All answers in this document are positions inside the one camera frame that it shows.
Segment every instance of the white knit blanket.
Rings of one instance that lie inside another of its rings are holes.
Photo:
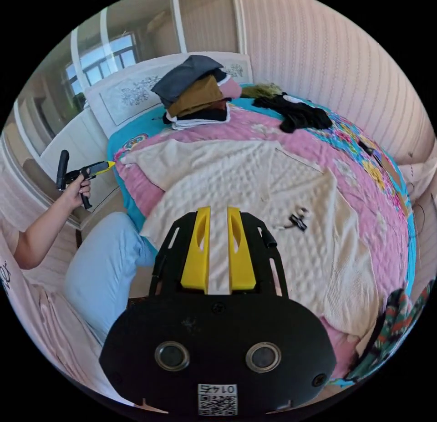
[[[278,242],[291,299],[339,331],[362,337],[378,315],[371,256],[357,214],[324,172],[277,142],[168,140],[128,154],[164,197],[141,235],[157,249],[173,222],[211,207],[209,294],[229,294],[228,206],[263,220]],[[282,229],[298,207],[310,211],[305,232]]]

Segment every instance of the yellow plastic part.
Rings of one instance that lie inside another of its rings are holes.
[[[237,242],[237,251],[235,251],[234,239]],[[238,208],[228,208],[228,248],[231,293],[235,290],[253,290],[256,285],[255,273]]]
[[[211,208],[199,208],[181,279],[183,288],[203,290],[205,294],[208,294],[210,225]]]
[[[108,163],[108,168],[106,168],[105,170],[101,170],[100,172],[98,172],[97,174],[96,174],[96,176],[97,175],[101,175],[102,173],[106,173],[106,172],[108,172],[109,170],[111,170],[114,166],[115,166],[115,163],[113,162],[113,161],[106,161],[107,163]]]

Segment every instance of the green cloth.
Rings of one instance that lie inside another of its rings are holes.
[[[257,99],[258,97],[267,97],[269,99],[282,94],[282,88],[275,84],[257,84],[243,87],[241,97]]]

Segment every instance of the hand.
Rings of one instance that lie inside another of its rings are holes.
[[[68,205],[68,208],[73,211],[82,205],[81,194],[89,198],[91,195],[90,190],[90,181],[84,180],[83,175],[79,175],[79,177],[66,188],[62,194],[62,199],[65,205]]]

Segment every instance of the colorful bag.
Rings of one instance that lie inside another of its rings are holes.
[[[398,349],[425,307],[435,280],[431,280],[412,306],[404,290],[394,291],[388,298],[382,329],[366,355],[345,377],[357,382],[379,369]]]

